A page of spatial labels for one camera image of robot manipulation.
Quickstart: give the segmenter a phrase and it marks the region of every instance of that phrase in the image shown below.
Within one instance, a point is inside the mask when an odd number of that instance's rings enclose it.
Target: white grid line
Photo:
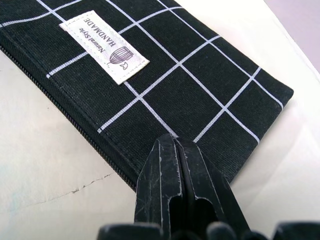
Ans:
[[[160,10],[160,11],[154,12],[154,13],[150,14],[149,16],[146,16],[146,17],[140,19],[140,20],[137,21],[136,23],[137,23],[137,24],[140,24],[140,23],[144,22],[145,20],[148,20],[148,19],[150,19],[150,18],[152,18],[152,17],[154,17],[154,16],[156,16],[156,15],[158,15],[158,14],[162,14],[162,13],[164,13],[164,12],[167,12],[167,11],[170,11],[170,10],[174,10],[174,9],[182,9],[182,6],[174,6],[174,7],[162,9],[162,10]],[[129,30],[130,28],[136,26],[136,25],[137,25],[136,23],[132,23],[131,25],[125,27],[124,29],[122,29],[121,31],[119,31],[118,34],[122,34],[123,32],[125,32],[125,31]]]
[[[268,94],[273,100],[275,100],[275,101],[281,106],[281,110],[284,109],[284,105],[282,104],[282,102],[280,102],[275,96],[273,96],[270,92],[268,92],[268,90],[266,90],[266,89],[260,84],[260,82],[258,82],[256,79],[253,79],[253,81],[254,81],[266,94]]]
[[[82,1],[82,0],[75,0],[75,1],[72,1],[72,2],[69,2],[69,3],[66,3],[66,4],[64,4],[64,5],[62,5],[62,6],[59,6],[59,7],[55,8],[55,9],[53,9],[52,11],[53,11],[53,12],[56,12],[56,11],[58,11],[58,10],[60,10],[60,9],[63,9],[63,8],[65,8],[65,7],[68,7],[68,6],[72,5],[72,4],[76,4],[76,3],[80,2],[80,1]],[[15,20],[15,21],[7,21],[7,22],[2,23],[2,24],[0,25],[0,28],[5,27],[5,26],[8,26],[8,25],[11,25],[11,24],[25,23],[25,22],[30,22],[30,21],[33,21],[33,20],[38,20],[38,19],[41,19],[41,18],[43,18],[43,17],[45,17],[45,16],[48,16],[48,15],[50,15],[50,14],[52,14],[51,11],[46,12],[46,13],[44,13],[44,14],[41,14],[41,15],[39,15],[39,16],[31,17],[31,18],[26,18],[26,19],[21,19],[21,20]]]
[[[137,27],[139,27],[159,48],[161,48],[172,60],[174,60],[209,96],[221,107],[223,108],[228,114],[230,113],[229,110],[225,108],[225,106],[185,67],[183,66],[172,54],[165,49],[149,32],[147,32],[141,25],[139,25],[132,17],[130,17],[127,13],[125,13],[120,7],[118,7],[116,4],[111,2],[110,0],[106,0],[109,4],[111,4],[114,8],[116,8],[120,13],[125,15],[130,21],[132,21],[134,24],[136,24]],[[192,30],[196,31],[192,26],[190,26],[186,21],[183,20],[185,24],[187,24]],[[237,119],[232,113],[229,114],[240,126],[244,127],[250,135],[252,135],[257,141],[260,141],[259,138],[251,131],[249,130],[239,119]]]
[[[152,14],[150,14],[149,16],[146,16],[142,19],[140,19],[139,21],[137,21],[136,23],[142,23],[144,22],[145,20],[148,20],[149,18],[152,18],[158,14],[161,14],[163,12],[166,12],[166,11],[169,11],[170,9],[181,9],[182,7],[180,6],[176,6],[176,7],[171,7],[171,8],[168,8],[168,9],[163,9],[163,10],[160,10],[160,11],[157,11],[157,12],[154,12]],[[125,31],[133,28],[134,26],[136,26],[135,23],[129,25],[129,26],[126,26],[124,29],[120,30],[118,32],[118,34],[123,34]],[[46,75],[46,78],[50,78],[52,75],[56,74],[57,72],[59,72],[60,70],[64,69],[65,67],[69,66],[70,64],[73,64],[74,62],[78,61],[79,59],[83,58],[85,55],[87,55],[88,52],[83,52],[81,54],[79,54],[78,56],[74,57],[73,59],[61,64],[60,66],[56,67],[55,69],[53,69],[52,71],[50,71],[47,75]]]
[[[151,84],[146,90],[144,90],[140,97],[142,98],[145,96],[148,92],[150,92],[155,86],[157,86],[162,80],[164,80],[169,74],[171,74],[175,69],[177,69],[180,64],[184,63],[186,60],[188,60],[190,57],[192,57],[195,53],[197,53],[199,50],[201,50],[204,46],[208,45],[210,41],[213,41],[220,36],[213,37],[212,39],[208,40],[207,42],[203,43],[199,47],[197,47],[195,50],[193,50],[191,53],[189,53],[186,57],[184,57],[179,63],[174,65],[172,68],[170,68],[165,74],[163,74],[161,77],[159,77],[153,84]],[[115,116],[113,116],[111,119],[109,119],[106,123],[104,123],[98,130],[98,133],[101,133],[105,128],[107,128],[110,124],[112,124],[116,119],[118,119],[122,114],[124,114],[132,105],[134,105],[138,100],[140,100],[138,97],[136,97],[134,100],[132,100],[127,106],[125,106],[123,109],[121,109]]]
[[[2,23],[1,25],[3,27],[5,27],[5,26],[11,25],[11,24],[30,22],[30,21],[33,21],[33,20],[41,19],[41,18],[43,18],[45,16],[48,16],[50,14],[51,14],[51,12],[47,12],[47,13],[44,13],[44,14],[42,14],[40,16],[35,16],[35,17],[27,18],[27,19],[21,19],[21,20],[15,20],[15,21],[7,21],[7,22]]]
[[[63,7],[67,7],[73,3],[77,3],[81,0],[76,0],[74,2],[70,2],[70,3],[67,3],[65,5],[62,5],[60,7],[57,7],[56,9],[52,10],[50,7],[48,7],[45,3],[43,3],[41,0],[36,0],[38,3],[40,3],[44,8],[46,8],[49,12],[48,13],[45,13],[41,16],[38,16],[38,17],[35,17],[35,18],[29,18],[29,19],[25,19],[26,22],[28,21],[32,21],[32,20],[35,20],[35,19],[39,19],[39,18],[42,18],[42,17],[45,17],[47,16],[48,14],[53,14],[55,15],[58,19],[60,19],[62,22],[65,22],[65,20],[60,16],[58,15],[55,11],[63,8]],[[136,98],[131,102],[129,103],[125,108],[123,108],[122,110],[124,109],[129,109],[134,103],[136,103],[138,100],[140,100],[148,109],[149,111],[156,117],[156,119],[172,134],[172,135],[176,135],[174,133],[174,131],[162,120],[162,118],[152,109],[152,107],[142,98],[145,94],[147,94],[152,88],[154,88],[158,83],[160,83],[166,76],[168,76],[171,72],[174,71],[174,69],[176,69],[178,66],[180,66],[188,75],[191,76],[191,78],[196,81],[200,87],[207,93],[211,96],[211,98],[213,98],[218,105],[220,105],[222,107],[222,110],[217,114],[217,116],[221,116],[223,112],[227,112],[240,126],[243,127],[243,129],[245,129],[248,133],[250,133],[258,142],[260,141],[259,138],[253,133],[251,132],[241,121],[239,121],[228,109],[227,107],[230,106],[230,104],[241,94],[241,92],[247,87],[247,85],[253,80],[263,91],[265,91],[272,99],[274,99],[280,106],[281,108],[283,109],[283,104],[276,98],[274,97],[270,92],[268,92],[257,80],[254,79],[254,77],[250,76],[245,70],[243,70],[239,65],[237,65],[231,58],[229,58],[224,52],[222,52],[217,46],[215,46],[212,42],[209,42],[209,44],[211,44],[217,51],[219,51],[223,56],[225,56],[230,62],[232,62],[238,69],[240,69],[243,73],[245,73],[247,76],[250,77],[250,79],[246,82],[246,84],[244,86],[242,86],[242,88],[240,89],[241,91],[238,91],[236,93],[235,96],[233,96],[233,98],[231,100],[233,101],[229,101],[226,106],[224,106],[188,69],[186,69],[181,61],[179,62],[175,57],[172,56],[172,54],[166,50],[152,35],[150,35],[142,26],[140,26],[139,23],[157,15],[157,14],[160,14],[160,13],[163,13],[165,11],[170,11],[171,13],[173,13],[178,19],[180,19],[182,22],[184,22],[188,27],[190,27],[194,32],[196,32],[201,38],[203,38],[204,40],[206,40],[207,42],[205,42],[205,44],[208,44],[208,40],[202,36],[197,30],[195,30],[191,25],[189,25],[185,20],[183,20],[181,17],[179,17],[175,12],[173,12],[172,10],[174,9],[178,9],[178,8],[181,8],[181,7],[167,7],[164,3],[162,3],[160,0],[157,0],[159,3],[161,3],[166,9],[163,9],[163,10],[160,10],[158,12],[155,12],[147,17],[144,17],[142,18],[141,20],[139,21],[135,21],[133,18],[131,18],[128,14],[126,14],[121,8],[119,8],[117,5],[115,5],[113,2],[111,2],[110,0],[106,0],[109,4],[111,4],[113,7],[115,7],[119,12],[121,12],[123,15],[125,15],[130,21],[133,22],[133,24],[127,26],[126,28],[124,28],[123,30],[121,30],[120,32],[123,33],[125,32],[126,30],[134,27],[134,26],[137,26],[138,28],[140,28],[153,42],[155,42],[158,47],[160,47],[172,60],[174,60],[176,62],[176,65],[173,66],[170,70],[168,70],[161,78],[159,78],[157,81],[155,81],[151,86],[149,86],[142,94],[138,94],[130,85],[129,83],[126,84],[126,86],[133,92],[133,94],[136,96]],[[76,56],[75,58],[71,59],[70,61],[62,64],[61,66],[55,68],[54,70],[52,70],[51,72],[49,72],[46,77],[49,78],[50,75],[58,72],[59,70],[65,68],[66,66],[76,62],[78,59],[84,57],[85,55],[87,55],[88,53],[87,52],[84,52],[78,56]],[[121,113],[122,111],[120,111],[119,113],[117,113],[113,118],[111,118],[108,122],[110,122],[111,120],[115,120],[117,119],[119,116],[121,116],[123,113]],[[218,117],[215,117],[211,122],[215,122],[218,118]],[[104,128],[103,126],[101,128],[98,129],[98,132],[100,133]],[[203,134],[205,134],[206,131],[202,131],[199,136],[203,136]],[[195,141],[198,141],[201,136],[199,137],[197,136],[195,138]]]
[[[136,96],[137,99],[139,99],[145,107],[150,111],[150,113],[153,114],[153,116],[161,123],[161,125],[175,138],[178,137],[178,135],[166,124],[166,122],[156,113],[156,111],[140,96],[139,93],[127,82],[125,81],[124,84],[126,87]]]
[[[64,69],[65,67],[69,66],[70,64],[73,64],[74,62],[78,61],[79,59],[83,58],[85,55],[88,55],[89,53],[87,51],[81,53],[80,55],[72,58],[71,60],[65,62],[64,64],[56,67],[55,69],[53,69],[51,72],[49,72],[47,75],[46,75],[46,78],[50,78],[53,74],[59,72],[61,69]]]
[[[189,28],[191,28],[196,34],[198,34],[202,39],[207,40],[200,32],[198,32],[195,28],[193,28],[189,23],[187,23],[184,19],[182,19],[179,15],[177,15],[174,11],[169,9],[163,2],[160,0],[157,0],[161,5],[163,5],[166,9],[168,9],[172,14],[174,14],[178,19],[180,19],[184,24],[186,24]],[[238,64],[236,64],[230,57],[228,57],[223,51],[221,51],[216,45],[213,43],[210,43],[211,46],[213,46],[219,53],[221,53],[225,58],[227,58],[231,63],[233,63],[239,70],[241,70],[244,74],[246,74],[249,78],[251,75],[247,73],[242,67],[240,67]],[[258,81],[253,79],[253,81],[258,84],[258,86],[265,91],[273,100],[275,100],[280,106],[281,109],[284,109],[283,104],[275,97],[273,96],[268,90],[266,90]]]
[[[61,22],[65,22],[66,20],[64,20],[58,13],[56,13],[55,11],[53,11],[50,7],[48,7],[43,1],[41,0],[36,0],[38,3],[40,3],[45,9],[47,9],[51,14],[53,14],[54,16],[56,16]]]
[[[236,98],[245,90],[245,88],[251,83],[256,75],[261,70],[261,67],[258,67],[257,70],[254,72],[254,74],[249,78],[248,81],[236,92],[236,94],[228,101],[226,105],[223,106],[223,108],[218,112],[218,114],[208,123],[207,126],[199,133],[198,136],[193,140],[195,143],[197,143],[200,138],[212,127],[212,125],[219,119],[219,117],[224,113],[228,113],[233,120],[235,120],[243,129],[245,129],[254,139],[259,143],[260,139],[250,130],[248,129],[241,121],[239,121],[228,109],[228,107],[236,100]]]

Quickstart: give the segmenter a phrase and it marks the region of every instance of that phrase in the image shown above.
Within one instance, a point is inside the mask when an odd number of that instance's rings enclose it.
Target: crack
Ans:
[[[60,198],[66,196],[66,195],[69,195],[69,194],[75,194],[75,193],[81,191],[82,189],[90,186],[91,184],[93,184],[93,183],[95,183],[95,182],[97,182],[97,181],[103,180],[103,179],[109,177],[110,175],[112,175],[112,174],[114,174],[114,173],[115,173],[115,172],[112,172],[112,173],[110,173],[110,174],[108,174],[108,175],[105,175],[105,176],[103,176],[103,177],[101,177],[101,178],[98,178],[98,179],[96,179],[96,180],[93,180],[93,181],[90,182],[89,184],[83,185],[81,188],[76,188],[75,190],[69,191],[69,192],[67,192],[67,193],[65,193],[65,194],[63,194],[63,195],[56,196],[56,197],[50,198],[50,199],[45,200],[45,201],[36,202],[36,203],[34,203],[34,204],[30,204],[30,205],[27,205],[27,206],[18,207],[18,208],[9,210],[9,211],[0,212],[0,214],[7,214],[7,213],[19,211],[19,210],[26,209],[26,208],[31,207],[31,206],[34,206],[34,205],[44,204],[44,203],[48,203],[48,202],[53,201],[53,200],[56,200],[56,199],[60,199]]]

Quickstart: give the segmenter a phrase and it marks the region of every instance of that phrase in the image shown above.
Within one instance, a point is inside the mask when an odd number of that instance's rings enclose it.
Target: black plastic object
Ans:
[[[87,11],[150,64],[117,85],[59,26]],[[132,61],[113,48],[106,64]],[[165,133],[194,140],[231,181],[293,94],[173,0],[0,1],[0,50],[134,190]]]
[[[227,180],[192,141],[159,137],[136,194],[135,224],[102,227],[98,240],[267,240],[250,230]],[[283,223],[274,240],[320,240],[320,224]]]
[[[212,222],[237,236],[249,230],[227,180],[192,141],[159,137],[138,178],[135,222],[159,224],[167,239],[178,230],[206,235]]]

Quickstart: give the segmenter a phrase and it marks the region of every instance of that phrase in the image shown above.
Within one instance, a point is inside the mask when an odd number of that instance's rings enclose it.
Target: white surface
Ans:
[[[178,2],[295,91],[232,183],[249,225],[319,221],[318,73],[263,0]],[[0,96],[0,239],[88,240],[133,221],[134,192],[2,53]]]
[[[320,1],[265,0],[294,41],[320,71]]]

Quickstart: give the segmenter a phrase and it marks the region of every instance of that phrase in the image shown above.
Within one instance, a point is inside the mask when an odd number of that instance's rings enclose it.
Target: seam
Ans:
[[[41,71],[41,72],[44,71],[45,73],[48,73],[47,68],[44,67],[44,65],[34,56],[34,54],[32,54],[28,49],[26,49],[26,48],[24,47],[24,45],[20,42],[19,39],[17,39],[17,37],[15,36],[15,34],[14,34],[13,32],[11,32],[10,30],[8,30],[6,27],[4,27],[4,28],[2,28],[2,29],[3,29],[5,32],[7,32],[8,36],[10,36],[10,37],[12,38],[12,40],[15,40],[15,41],[13,42],[13,44],[15,44],[15,45],[18,44],[18,46],[25,51],[25,53],[27,54],[27,55],[26,55],[27,58],[29,58],[30,60],[35,61],[36,63],[39,64],[40,67],[42,67],[42,70],[41,70],[41,69],[39,69],[39,68],[36,66],[39,71]],[[52,76],[52,80],[53,80],[52,83],[55,85],[55,87],[56,87],[57,89],[59,89],[59,90],[62,91],[61,94],[65,94],[66,98],[69,98],[69,99],[72,101],[71,104],[72,104],[72,105],[75,105],[76,107],[78,107],[78,108],[83,112],[83,114],[84,114],[83,118],[84,118],[84,119],[88,118],[88,119],[90,119],[90,120],[92,121],[91,124],[95,124],[96,126],[98,126],[98,123],[75,101],[75,99],[74,99],[72,96],[70,96],[70,95],[66,92],[66,90],[65,90],[62,86],[60,86],[60,85],[58,84],[58,82],[55,80],[55,78],[56,78],[55,76]],[[125,150],[119,145],[119,143],[117,143],[116,141],[114,141],[114,139],[113,139],[107,132],[104,132],[104,134],[105,134],[105,136],[107,137],[106,140],[107,140],[107,141],[110,140],[110,141],[115,145],[115,147],[117,147],[118,150],[121,151],[121,154],[124,155],[126,158],[128,158],[127,160],[129,160],[129,161],[126,160],[126,163],[127,163],[129,166],[130,166],[130,164],[132,164],[134,167],[138,168],[138,166],[137,166],[136,164],[134,164],[133,161],[132,161],[132,160],[133,160],[133,157],[130,156],[130,155],[127,153],[127,151],[125,151]]]

